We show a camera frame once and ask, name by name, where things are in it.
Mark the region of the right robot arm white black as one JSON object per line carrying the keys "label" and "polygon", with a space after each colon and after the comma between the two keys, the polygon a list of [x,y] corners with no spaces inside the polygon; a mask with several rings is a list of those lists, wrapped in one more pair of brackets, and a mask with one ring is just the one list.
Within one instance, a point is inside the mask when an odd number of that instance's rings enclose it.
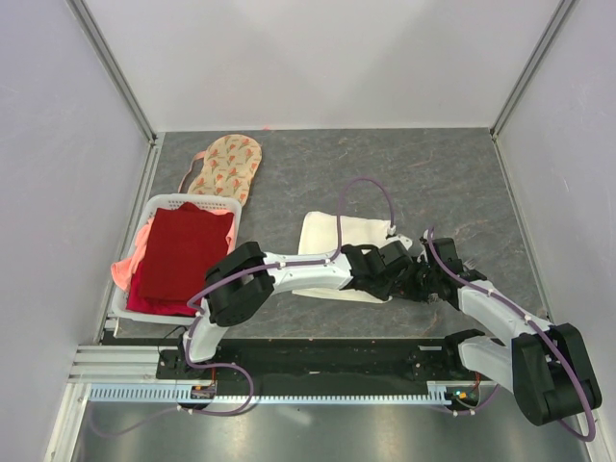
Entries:
{"label": "right robot arm white black", "polygon": [[577,414],[591,419],[603,396],[579,330],[543,320],[507,298],[462,263],[453,239],[426,231],[421,243],[405,293],[417,299],[435,295],[488,330],[450,335],[453,347],[440,357],[443,372],[455,379],[469,372],[487,376],[537,426]]}

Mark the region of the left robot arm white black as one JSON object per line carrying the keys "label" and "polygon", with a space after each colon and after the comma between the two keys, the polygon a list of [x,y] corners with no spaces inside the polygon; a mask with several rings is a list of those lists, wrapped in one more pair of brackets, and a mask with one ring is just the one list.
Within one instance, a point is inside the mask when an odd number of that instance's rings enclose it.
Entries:
{"label": "left robot arm white black", "polygon": [[227,329],[251,319],[273,295],[320,289],[388,300],[412,263],[411,246],[401,236],[381,247],[346,244],[322,254],[281,255],[256,242],[240,245],[207,271],[204,289],[190,298],[195,321],[184,334],[178,368],[190,378],[207,374]]}

